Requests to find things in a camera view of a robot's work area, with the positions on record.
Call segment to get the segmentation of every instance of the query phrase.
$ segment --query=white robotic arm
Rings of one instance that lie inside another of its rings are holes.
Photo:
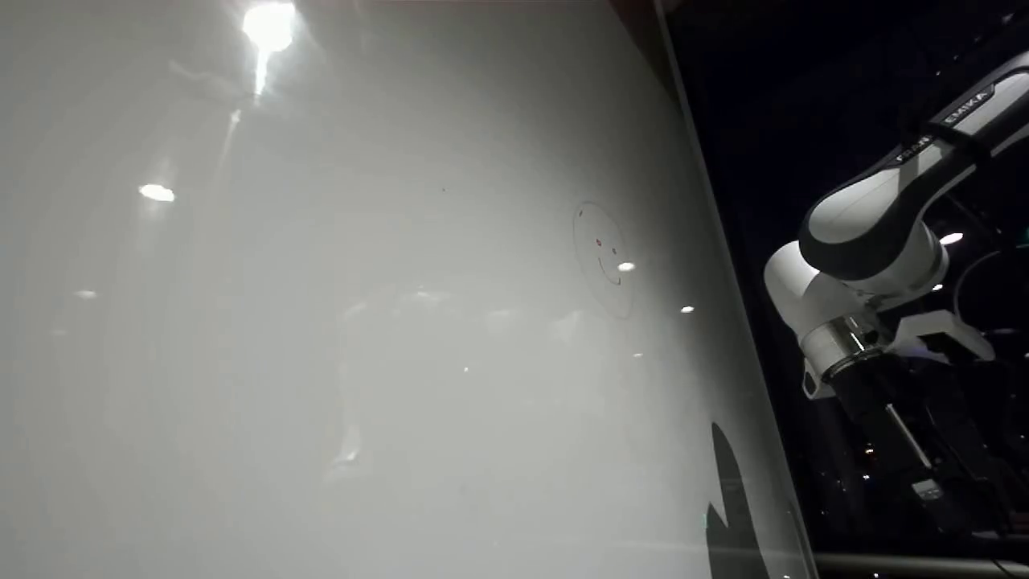
[[[831,392],[837,370],[893,342],[899,329],[886,329],[879,311],[926,297],[945,276],[950,258],[923,221],[926,208],[1022,140],[1029,56],[936,117],[915,147],[822,201],[801,238],[772,256],[766,290],[797,336],[811,399]]]

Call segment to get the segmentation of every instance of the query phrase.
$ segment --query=dark background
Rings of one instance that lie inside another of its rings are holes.
[[[646,4],[614,0],[614,6],[655,71],[668,71],[661,37],[646,31],[652,27]],[[699,120],[817,550],[1029,557],[1029,544],[933,539],[912,504],[874,495],[861,464],[849,456],[853,434],[841,412],[801,396],[796,336],[764,290],[766,261],[797,238],[805,212],[822,197],[870,172],[978,79],[1029,48],[1027,9],[1027,0],[680,0],[667,6],[676,67]],[[1029,172],[1009,172],[1005,182],[1007,197],[998,197],[994,212],[1029,221]]]

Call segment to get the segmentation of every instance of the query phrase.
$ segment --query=white wall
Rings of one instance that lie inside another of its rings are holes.
[[[809,576],[699,152],[604,4],[308,0],[262,104],[240,18],[0,0],[5,579],[700,579],[715,425]]]

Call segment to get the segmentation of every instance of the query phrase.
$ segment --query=cable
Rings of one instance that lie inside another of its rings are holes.
[[[978,235],[984,235],[998,252],[1005,247],[1002,229],[998,229],[988,216],[967,208],[967,207],[966,207],[961,201],[954,201],[954,197],[945,197],[945,204],[950,204],[953,208],[960,208],[960,212],[978,229]]]
[[[973,264],[961,272],[961,276],[954,281],[953,311],[954,311],[961,322],[966,322],[966,317],[961,317],[961,290],[966,290],[966,281],[967,281],[978,266],[984,266],[988,261],[994,261],[994,258],[1002,258],[1002,252],[982,256],[982,258],[973,261]]]

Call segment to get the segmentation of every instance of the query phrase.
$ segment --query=robotic arm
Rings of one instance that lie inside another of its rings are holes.
[[[805,353],[809,399],[837,399],[883,449],[886,480],[906,488],[945,530],[1007,530],[1029,511],[1029,483],[998,466],[961,402],[961,377],[902,352],[950,336],[978,361],[990,342],[954,311],[887,317],[945,276],[950,256],[926,208],[1029,140],[1029,56],[984,79],[849,187],[823,197],[766,264],[766,290]]]
[[[801,238],[772,256],[766,290],[797,336],[811,399],[832,396],[832,375],[887,352],[904,336],[886,329],[879,311],[933,294],[950,266],[945,247],[923,227],[926,208],[1022,140],[1029,140],[1029,56],[936,117],[915,147],[823,197],[809,212]],[[936,322],[978,356],[990,356],[990,346],[960,319],[936,317]]]

